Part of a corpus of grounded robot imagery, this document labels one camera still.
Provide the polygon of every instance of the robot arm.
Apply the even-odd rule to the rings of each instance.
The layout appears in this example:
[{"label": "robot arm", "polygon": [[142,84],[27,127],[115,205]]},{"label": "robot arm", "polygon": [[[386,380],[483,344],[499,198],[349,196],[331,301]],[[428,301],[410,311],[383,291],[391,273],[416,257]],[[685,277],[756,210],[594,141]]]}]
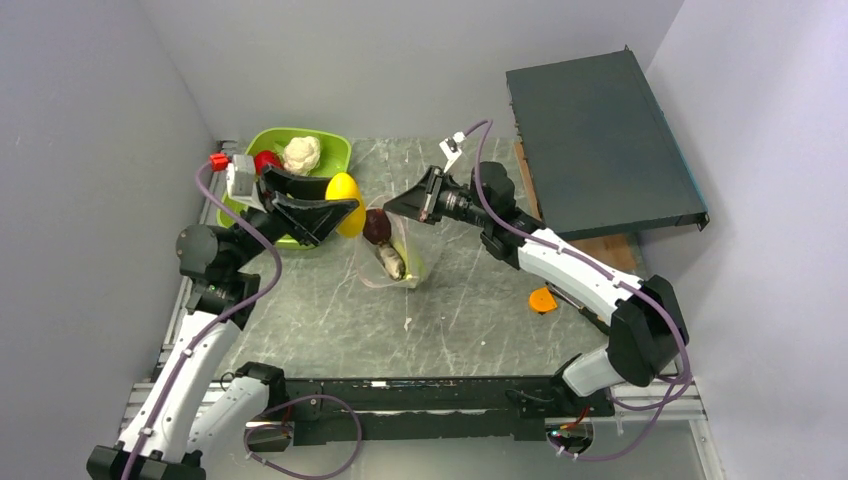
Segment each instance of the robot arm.
[{"label": "robot arm", "polygon": [[474,174],[471,185],[459,185],[437,166],[410,190],[390,200],[386,211],[434,224],[443,216],[482,227],[480,239],[487,251],[513,268],[544,279],[552,289],[565,292],[608,332],[609,344],[569,360],[555,375],[562,401],[579,404],[581,398],[619,383],[647,386],[677,355],[665,321],[642,299],[618,285],[636,286],[669,312],[684,343],[688,334],[671,285],[659,276],[647,281],[585,257],[539,220],[515,204],[515,185],[503,165],[482,162],[483,191],[497,215],[513,228],[557,246],[549,248],[505,230],[482,208]]},{"label": "robot arm", "polygon": [[[357,200],[325,200],[329,178],[295,176],[266,166],[257,180],[252,158],[233,157],[232,161],[217,159],[218,165],[227,167],[228,193],[239,201],[250,200],[244,202],[249,208],[242,218],[271,243],[290,235],[301,244],[317,245],[360,208]],[[263,250],[238,224],[229,228],[191,225],[180,232],[176,242],[180,273],[192,280],[192,288],[174,354],[117,444],[98,446],[92,452],[87,464],[92,479],[205,478],[200,467],[214,457],[210,452],[217,448],[219,433],[242,429],[268,407],[288,400],[282,369],[248,363],[236,372],[225,395],[195,420],[215,369],[244,329],[252,306],[211,329],[208,326],[259,290],[259,276],[239,270]],[[202,339],[190,348],[197,336]],[[172,375],[180,362],[178,373]],[[134,451],[137,458],[126,477],[122,474]]]}]

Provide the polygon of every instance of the plastic bowl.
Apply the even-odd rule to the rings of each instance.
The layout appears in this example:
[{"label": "plastic bowl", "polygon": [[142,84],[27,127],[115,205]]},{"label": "plastic bowl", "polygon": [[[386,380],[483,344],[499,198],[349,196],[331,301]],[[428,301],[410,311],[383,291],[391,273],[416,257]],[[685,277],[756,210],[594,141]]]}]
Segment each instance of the plastic bowl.
[{"label": "plastic bowl", "polygon": [[[274,151],[275,145],[282,149],[295,137],[312,136],[321,142],[321,158],[318,159],[318,165],[309,172],[311,177],[332,177],[341,172],[346,172],[350,164],[351,146],[346,138],[334,135],[332,133],[321,132],[318,130],[308,130],[305,128],[270,128],[260,133],[250,142],[245,152],[248,155],[256,155],[262,150]],[[236,213],[241,213],[247,207],[238,203],[224,193],[224,205],[233,209]],[[222,227],[232,226],[233,219],[224,212],[218,210],[218,225]],[[290,236],[277,240],[277,247],[287,248],[291,250],[306,250],[314,248],[312,246],[301,245]]]}]

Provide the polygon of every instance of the clear plastic bag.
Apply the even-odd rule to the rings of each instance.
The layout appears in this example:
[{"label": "clear plastic bag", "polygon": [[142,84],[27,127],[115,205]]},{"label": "clear plastic bag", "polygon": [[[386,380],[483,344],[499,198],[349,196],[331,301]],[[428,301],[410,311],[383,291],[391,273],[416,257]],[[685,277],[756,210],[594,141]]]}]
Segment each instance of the clear plastic bag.
[{"label": "clear plastic bag", "polygon": [[[379,208],[386,201],[387,196],[377,197],[368,208]],[[420,250],[415,246],[413,235],[409,229],[409,220],[386,212],[389,222],[392,224],[392,247],[398,252],[406,266],[406,274],[400,280],[394,280],[383,267],[380,261],[377,247],[365,239],[362,234],[356,238],[356,247],[353,253],[353,263],[356,267],[357,276],[365,285],[371,288],[404,287],[415,288],[420,285],[430,273],[430,268],[424,262]]]}]

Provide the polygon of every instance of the wooden board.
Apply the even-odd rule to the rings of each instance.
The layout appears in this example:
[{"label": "wooden board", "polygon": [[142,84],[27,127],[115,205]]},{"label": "wooden board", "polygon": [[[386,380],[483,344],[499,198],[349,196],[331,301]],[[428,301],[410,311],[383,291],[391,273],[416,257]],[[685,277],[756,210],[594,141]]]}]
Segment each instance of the wooden board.
[{"label": "wooden board", "polygon": [[[521,180],[524,183],[524,191],[530,202],[530,213],[542,220],[539,211],[539,202],[536,199],[536,191],[533,188],[533,176],[524,156],[524,148],[521,142],[515,142],[515,156],[518,157],[518,168],[521,171]],[[630,251],[630,244],[625,235],[609,235],[606,237],[586,238],[569,242],[581,252],[606,263],[618,270],[632,271],[636,268],[636,260]]]}]

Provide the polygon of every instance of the yellow lemon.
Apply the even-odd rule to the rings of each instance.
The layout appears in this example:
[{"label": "yellow lemon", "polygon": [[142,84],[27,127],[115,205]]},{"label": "yellow lemon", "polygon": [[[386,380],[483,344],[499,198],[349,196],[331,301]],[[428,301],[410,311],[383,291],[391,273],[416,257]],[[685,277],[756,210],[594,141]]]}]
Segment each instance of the yellow lemon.
[{"label": "yellow lemon", "polygon": [[359,206],[336,227],[337,232],[348,238],[359,235],[362,233],[362,228],[365,227],[365,202],[362,201],[362,194],[359,193],[356,180],[347,173],[337,173],[327,185],[324,199],[347,200],[351,198],[358,201]]}]

